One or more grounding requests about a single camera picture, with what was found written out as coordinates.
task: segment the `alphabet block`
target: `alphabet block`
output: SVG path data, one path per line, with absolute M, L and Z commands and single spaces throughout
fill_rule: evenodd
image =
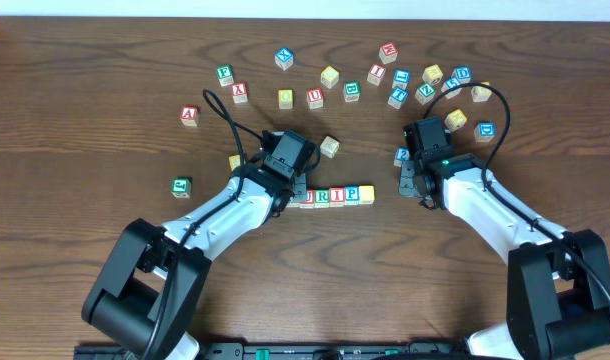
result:
M 392 83 L 392 89 L 397 86 L 403 90 L 407 89 L 407 84 L 409 84 L 409 79 L 411 77 L 412 73 L 409 71 L 397 69 L 394 71 L 394 82 Z
M 462 128 L 466 122 L 467 118 L 460 109 L 452 111 L 449 113 L 449 115 L 447 115 L 447 118 L 445 118 L 445 126 L 447 126 L 451 132 Z
M 329 189 L 329 207 L 343 207 L 345 205 L 345 188 Z
M 360 195 L 358 192 L 358 186 L 346 186 L 345 187 L 345 205 L 358 205 L 360 202 Z
M 496 135 L 496 127 L 492 123 L 480 123 L 474 129 L 476 142 L 489 142 Z
M 192 183 L 187 178 L 176 178 L 172 181 L 172 195 L 177 198 L 188 198 Z
M 338 83 L 340 76 L 341 74 L 338 72 L 338 70 L 328 66 L 321 73 L 321 83 L 331 89 L 334 87 L 334 85 L 336 85 L 336 83 Z
M 307 200 L 301 202 L 301 209 L 314 208 L 314 190 L 307 190 Z
M 394 43 L 389 43 L 381 46 L 381 49 L 378 51 L 378 57 L 381 58 L 383 64 L 389 64 L 392 61 L 396 60 L 398 56 L 398 49 L 394 46 Z
M 290 89 L 278 90 L 278 108 L 291 109 L 294 107 L 294 93 Z
M 247 86 L 245 83 L 232 85 L 232 97 L 235 104 L 247 102 Z
M 445 91 L 447 91 L 447 90 L 449 90 L 449 89 L 451 89 L 453 87 L 456 87 L 456 86 L 458 86 L 460 84 L 461 83 L 458 80 L 456 80 L 455 78 L 450 78 L 448 80 L 445 80 L 445 83 L 443 84 L 443 87 L 441 88 L 441 91 L 445 92 Z M 457 90 L 451 91 L 451 92 L 447 93 L 447 95 L 445 95 L 445 97 L 448 98 L 448 99 L 451 99 L 454 96 L 460 94 L 461 90 L 463 90 L 463 89 L 461 88 L 461 89 L 457 89 Z
M 423 81 L 425 81 L 426 84 L 436 85 L 441 82 L 442 78 L 443 72 L 438 65 L 429 66 L 423 72 Z
M 403 161 L 407 160 L 409 160 L 409 150 L 406 147 L 399 146 L 396 155 L 394 155 L 394 166 L 401 167 Z
M 488 82 L 482 82 L 481 84 L 489 85 Z M 472 100 L 474 100 L 474 102 L 487 101 L 490 95 L 492 95 L 492 91 L 484 87 L 474 86 L 472 88 Z
M 185 126 L 198 127 L 198 108 L 196 106 L 183 106 L 181 121 Z
M 361 86 L 358 81 L 351 81 L 345 83 L 345 102 L 358 101 L 361 96 Z
M 232 85 L 234 83 L 234 73 L 229 65 L 217 67 L 216 76 L 218 76 L 218 82 L 221 83 L 221 86 Z
M 369 73 L 367 74 L 367 81 L 378 86 L 381 83 L 381 80 L 383 80 L 383 77 L 385 76 L 385 68 L 378 65 L 378 64 L 374 64 L 372 65 L 372 67 L 369 69 Z
M 237 167 L 241 166 L 241 157 L 239 155 L 232 155 L 229 157 L 229 168 L 234 171 Z
M 394 88 L 392 93 L 389 95 L 389 100 L 387 100 L 387 103 L 395 109 L 400 109 L 401 106 L 403 106 L 405 99 L 407 99 L 407 95 L 409 95 L 407 91 L 399 87 Z
M 307 90 L 307 104 L 310 110 L 323 107 L 323 90 L 321 88 Z
M 274 62 L 285 71 L 294 64 L 294 54 L 288 48 L 282 48 L 274 56 Z
M 340 146 L 341 144 L 338 141 L 327 136 L 321 144 L 321 153 L 331 159 L 334 157 L 334 155 L 336 155 L 336 152 Z
M 472 80 L 472 73 L 469 71 L 469 66 L 459 66 L 452 72 L 452 77 L 456 78 L 461 84 L 466 84 Z
M 369 205 L 374 203 L 374 186 L 372 185 L 363 185 L 358 187 L 359 193 L 359 204 L 361 205 Z
M 429 84 L 423 84 L 418 88 L 418 90 L 416 90 L 416 95 L 414 97 L 419 103 L 421 103 L 421 105 L 425 105 L 434 98 L 435 94 L 436 90 L 434 90 L 433 87 L 431 87 Z
M 328 208 L 329 207 L 329 190 L 316 190 L 314 192 L 316 199 L 314 200 L 315 208 Z

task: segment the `row of letter blocks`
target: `row of letter blocks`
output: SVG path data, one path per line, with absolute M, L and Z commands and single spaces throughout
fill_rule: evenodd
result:
M 301 209 L 343 207 L 350 205 L 373 204 L 375 200 L 374 186 L 346 186 L 325 190 L 307 190 L 307 200 L 301 203 L 291 202 L 287 207 Z

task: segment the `wooden table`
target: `wooden table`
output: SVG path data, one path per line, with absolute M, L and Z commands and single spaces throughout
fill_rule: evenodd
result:
M 376 87 L 367 71 L 388 41 L 400 54 Z M 285 72 L 273 60 L 283 46 L 296 54 Z M 462 220 L 397 194 L 401 127 L 426 107 L 387 105 L 392 72 L 411 70 L 415 91 L 434 63 L 446 74 L 469 65 L 505 94 L 513 126 L 492 170 L 543 216 L 592 228 L 610 255 L 610 24 L 0 18 L 0 359 L 68 359 L 107 341 L 80 309 L 123 228 L 176 219 L 224 187 L 235 144 L 203 88 L 257 131 L 338 138 L 310 184 L 374 184 L 376 202 L 288 209 L 237 241 L 212 266 L 199 340 L 393 342 L 503 321 L 502 260 Z M 249 104 L 219 86 L 221 64 L 247 83 Z M 360 81 L 358 103 L 339 84 L 308 110 L 327 65 Z M 278 109 L 281 88 L 294 90 L 293 110 Z M 203 108 L 198 129 L 179 120 L 186 104 Z M 456 108 L 469 118 L 458 151 L 486 157 L 493 143 L 474 143 L 473 129 L 501 126 L 500 102 L 463 91 L 435 114 Z M 180 175 L 194 179 L 189 200 L 170 194 Z

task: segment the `yellow block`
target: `yellow block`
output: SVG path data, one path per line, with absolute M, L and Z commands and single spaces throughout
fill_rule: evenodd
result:
M 467 118 L 465 117 L 465 114 L 463 114 L 463 112 L 458 109 L 456 111 L 452 111 L 451 113 L 449 113 L 449 115 L 447 115 L 447 118 L 445 119 L 445 126 L 447 126 L 449 131 L 453 132 L 462 128 L 466 122 Z
M 330 82 L 334 81 L 334 79 L 336 79 L 336 77 L 338 77 L 339 74 L 340 73 L 331 66 L 326 67 L 325 70 L 323 70 L 323 72 L 321 73 L 321 75 L 323 77 L 325 77 L 327 80 L 329 80 Z
M 373 204 L 375 195 L 374 195 L 374 186 L 372 185 L 363 185 L 358 187 L 358 199 L 359 204 Z
M 429 66 L 423 72 L 423 81 L 430 85 L 438 84 L 439 82 L 441 82 L 442 78 L 443 72 L 441 71 L 441 68 L 438 67 L 438 65 Z
M 241 158 L 239 155 L 232 155 L 229 157 L 229 167 L 234 171 L 237 167 L 241 166 Z

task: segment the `black cable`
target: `black cable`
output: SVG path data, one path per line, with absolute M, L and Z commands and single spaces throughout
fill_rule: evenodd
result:
M 574 252 L 574 250 L 571 249 L 566 243 L 561 241 L 561 239 L 559 239 L 556 235 L 552 234 L 550 231 L 548 231 L 542 225 L 540 225 L 538 222 L 538 219 L 530 219 L 529 216 L 522 213 L 518 208 L 516 208 L 516 206 L 514 206 L 509 201 L 507 201 L 505 198 L 503 198 L 503 196 L 501 196 L 496 191 L 496 189 L 494 189 L 492 187 L 492 182 L 487 180 L 487 168 L 489 167 L 489 164 L 492 162 L 492 159 L 494 158 L 494 156 L 496 156 L 496 152 L 498 152 L 498 149 L 503 144 L 503 141 L 505 140 L 505 137 L 507 136 L 507 132 L 509 131 L 509 126 L 511 123 L 509 105 L 507 104 L 507 100 L 505 100 L 505 97 L 503 96 L 503 94 L 501 94 L 500 91 L 496 90 L 495 88 L 493 88 L 487 84 L 481 84 L 481 83 L 460 84 L 458 86 L 455 86 L 455 87 L 443 92 L 438 97 L 436 97 L 436 99 L 434 99 L 429 104 L 429 107 L 427 108 L 427 111 L 425 112 L 425 115 L 423 116 L 423 118 L 427 118 L 427 116 L 429 116 L 429 113 L 432 111 L 432 108 L 434 107 L 436 102 L 438 100 L 442 99 L 448 93 L 461 89 L 461 88 L 473 87 L 473 86 L 480 86 L 480 87 L 486 88 L 486 89 L 490 90 L 491 92 L 493 92 L 494 95 L 498 96 L 498 98 L 503 103 L 503 107 L 505 108 L 505 115 L 506 115 L 505 127 L 503 128 L 503 133 L 501 134 L 501 137 L 498 139 L 496 146 L 494 146 L 494 149 L 490 153 L 489 157 L 487 158 L 487 161 L 485 161 L 485 164 L 483 165 L 483 168 L 481 169 L 481 181 L 483 183 L 483 191 L 488 190 L 490 192 L 490 194 L 492 194 L 501 204 L 503 204 L 505 207 L 507 207 L 514 213 L 516 213 L 516 215 L 518 215 L 520 218 L 525 220 L 532 228 L 543 233 L 545 236 L 550 238 L 550 240 L 552 240 L 552 242 L 554 244 L 556 244 L 561 249 L 563 249 L 563 251 L 570 256 L 572 261 L 576 265 L 578 265 L 581 269 L 583 269 L 583 271 L 585 271 L 585 273 L 589 276 L 589 278 L 592 279 L 592 281 L 599 287 L 599 289 L 601 290 L 603 295 L 605 295 L 605 298 L 607 299 L 607 302 L 609 303 L 609 307 L 610 307 L 610 293 L 607 290 L 607 288 L 605 287 L 605 284 L 603 283 L 603 281 L 598 277 L 598 275 L 596 274 L 594 269 L 591 266 L 589 266 L 589 264 L 587 264 L 585 262 L 585 260 L 583 260 L 583 258 L 581 258 L 578 254 L 576 254 L 576 252 Z
M 212 102 L 207 97 L 208 94 L 212 98 L 214 98 L 214 100 L 216 101 L 218 106 L 221 108 L 222 112 L 218 111 L 216 109 L 216 107 L 212 104 Z M 241 138 L 238 135 L 238 131 L 236 130 L 236 127 L 237 127 L 236 122 L 234 122 L 232 117 L 227 112 L 227 109 L 225 109 L 225 106 L 223 105 L 221 100 L 218 98 L 218 96 L 216 96 L 216 94 L 214 94 L 214 92 L 212 92 L 211 90 L 208 90 L 208 89 L 203 90 L 203 98 L 205 98 L 205 101 L 207 102 L 207 104 L 220 117 L 227 120 L 227 122 L 229 123 L 229 125 L 232 129 L 232 133 L 234 134 L 234 140 L 236 140 L 236 147 L 238 148 L 238 154 L 241 157 L 241 169 L 244 168 L 245 158 L 243 157 L 243 153 L 244 153 L 243 145 L 241 144 Z M 143 352 L 143 355 L 141 356 L 142 360 L 148 360 L 149 357 L 151 356 L 150 353 L 152 352 L 152 347 L 153 347 L 154 343 L 156 342 L 156 337 L 158 336 L 158 333 L 160 332 L 161 324 L 163 323 L 163 318 L 165 316 L 165 310 L 167 309 L 167 301 L 170 296 L 169 294 L 171 292 L 172 282 L 174 280 L 174 277 L 176 276 L 176 271 L 178 268 L 178 262 L 180 260 L 181 251 L 183 251 L 183 248 L 185 247 L 185 244 L 189 240 L 189 237 L 201 226 L 201 224 L 205 220 L 209 219 L 209 217 L 211 217 L 212 215 L 221 211 L 223 208 L 225 208 L 225 206 L 229 205 L 234 200 L 238 199 L 238 197 L 241 194 L 241 191 L 243 190 L 244 177 L 240 176 L 239 179 L 240 180 L 238 182 L 238 187 L 236 188 L 236 192 L 232 196 L 230 196 L 227 200 L 222 202 L 220 205 L 216 206 L 212 210 L 208 211 L 205 215 L 201 216 L 198 220 L 191 223 L 189 225 L 189 228 L 187 229 L 187 231 L 185 231 L 185 234 L 181 238 L 181 241 L 178 243 L 178 247 L 177 247 L 176 253 L 174 254 L 172 264 L 169 268 L 169 271 L 167 272 L 167 278 L 165 279 L 165 285 L 163 286 L 163 292 L 161 293 L 161 302 L 158 307 L 158 312 L 156 314 L 156 321 L 154 323 L 154 329 L 152 330 L 152 334 L 149 337 L 145 351 Z

